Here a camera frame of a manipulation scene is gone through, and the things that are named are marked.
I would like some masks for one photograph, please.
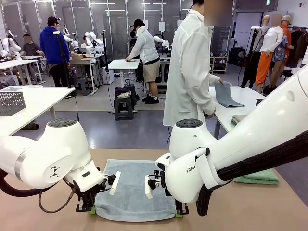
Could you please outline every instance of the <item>black trousers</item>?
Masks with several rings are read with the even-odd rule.
[[[67,69],[67,67],[64,66],[64,64],[58,64],[56,66],[53,66],[49,70],[49,73],[53,77],[54,84],[55,84],[55,86],[57,88],[68,87],[68,83],[67,83],[67,80],[66,80],[65,69],[64,68]]]
[[[261,57],[261,52],[254,52],[252,57],[248,56],[248,63],[245,69],[243,81],[241,87],[244,88],[249,81],[249,87],[252,88],[256,82],[256,76],[258,71],[258,65]]]

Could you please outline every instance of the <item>beige hat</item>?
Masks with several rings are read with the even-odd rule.
[[[284,16],[284,17],[282,18],[281,21],[287,21],[287,22],[289,22],[289,24],[291,25],[292,18],[291,18],[291,16],[286,15],[286,16]]]

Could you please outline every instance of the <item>khaki shorts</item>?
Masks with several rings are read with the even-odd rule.
[[[159,76],[160,61],[150,65],[143,65],[144,81],[146,83],[155,82]]]

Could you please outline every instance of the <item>blue jacket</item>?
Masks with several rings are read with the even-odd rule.
[[[61,58],[60,46],[57,36],[53,34],[54,31],[57,31],[57,29],[53,28],[52,26],[46,27],[40,34],[39,43],[42,51],[46,55],[48,64],[61,64],[62,58]],[[62,47],[65,53],[66,61],[69,62],[69,53],[66,41],[62,33],[60,33],[60,36],[62,40]]]

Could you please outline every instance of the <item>black basket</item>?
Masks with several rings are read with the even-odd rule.
[[[11,116],[26,107],[22,92],[0,92],[0,116]]]

